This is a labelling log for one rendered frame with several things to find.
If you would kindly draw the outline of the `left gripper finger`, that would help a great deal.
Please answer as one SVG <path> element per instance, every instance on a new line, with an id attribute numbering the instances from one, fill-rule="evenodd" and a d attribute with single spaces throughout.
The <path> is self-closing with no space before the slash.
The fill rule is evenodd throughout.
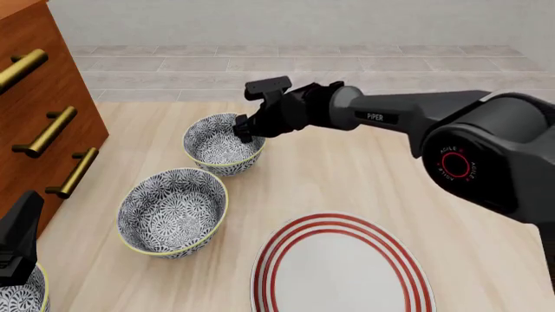
<path id="1" fill-rule="evenodd" d="M 16 257 L 36 260 L 36 238 L 44 199 L 26 191 L 0 218 L 0 250 Z"/>

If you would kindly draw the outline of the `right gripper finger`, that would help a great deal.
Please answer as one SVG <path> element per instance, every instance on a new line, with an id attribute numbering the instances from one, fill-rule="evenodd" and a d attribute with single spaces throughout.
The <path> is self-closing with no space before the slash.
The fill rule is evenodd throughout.
<path id="1" fill-rule="evenodd" d="M 255 129 L 254 119 L 248 117 L 246 114 L 239 114 L 235 118 L 235 125 L 232 127 L 233 133 L 244 144 L 253 141 L 253 132 Z"/>

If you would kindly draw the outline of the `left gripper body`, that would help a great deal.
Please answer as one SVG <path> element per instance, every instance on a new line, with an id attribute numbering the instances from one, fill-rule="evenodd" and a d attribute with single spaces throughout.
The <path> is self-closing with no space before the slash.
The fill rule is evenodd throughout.
<path id="1" fill-rule="evenodd" d="M 0 250 L 0 287 L 24 285 L 36 267 L 36 254 Z"/>

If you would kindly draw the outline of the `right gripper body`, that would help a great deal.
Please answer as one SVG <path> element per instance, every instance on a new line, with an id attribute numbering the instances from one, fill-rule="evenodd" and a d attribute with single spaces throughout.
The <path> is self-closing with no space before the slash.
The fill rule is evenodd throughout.
<path id="1" fill-rule="evenodd" d="M 276 101 L 264 101 L 248 119 L 248 129 L 256 137 L 274 138 L 304 129 L 309 125 L 306 106 L 292 96 Z"/>

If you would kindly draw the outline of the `black white patterned bowl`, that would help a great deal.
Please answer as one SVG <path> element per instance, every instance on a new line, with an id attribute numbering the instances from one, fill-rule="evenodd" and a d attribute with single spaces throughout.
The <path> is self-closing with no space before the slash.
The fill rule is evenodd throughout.
<path id="1" fill-rule="evenodd" d="M 49 279 L 41 264 L 24 285 L 0 288 L 0 312 L 50 312 Z"/>
<path id="2" fill-rule="evenodd" d="M 241 142 L 232 127 L 238 115 L 213 114 L 196 121 L 185 132 L 186 155 L 199 166 L 217 176 L 236 176 L 255 165 L 265 146 L 264 137 Z"/>
<path id="3" fill-rule="evenodd" d="M 197 168 L 174 168 L 141 181 L 122 200 L 116 228 L 132 251 L 188 257 L 210 243 L 229 207 L 225 184 Z"/>

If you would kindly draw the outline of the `white plate with red rings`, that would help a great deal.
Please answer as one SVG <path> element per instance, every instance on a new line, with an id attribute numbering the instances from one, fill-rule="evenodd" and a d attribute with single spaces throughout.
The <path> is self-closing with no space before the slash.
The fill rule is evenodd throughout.
<path id="1" fill-rule="evenodd" d="M 251 312 L 438 312 L 424 270 L 398 238 L 345 212 L 293 218 L 261 246 Z"/>

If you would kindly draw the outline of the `wooden cabinet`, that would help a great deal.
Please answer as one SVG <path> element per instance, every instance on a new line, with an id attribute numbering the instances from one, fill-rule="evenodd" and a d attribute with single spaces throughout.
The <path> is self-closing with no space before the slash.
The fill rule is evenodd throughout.
<path id="1" fill-rule="evenodd" d="M 42 49 L 49 59 L 0 95 L 0 218 L 28 190 L 44 199 L 38 230 L 44 231 L 64 199 L 46 194 L 48 186 L 61 186 L 79 162 L 73 153 L 100 149 L 108 130 L 91 98 L 69 48 L 48 7 L 49 0 L 0 0 L 0 71 L 12 56 Z M 47 127 L 47 112 L 77 109 L 40 158 L 13 153 L 13 145 L 26 145 Z"/>

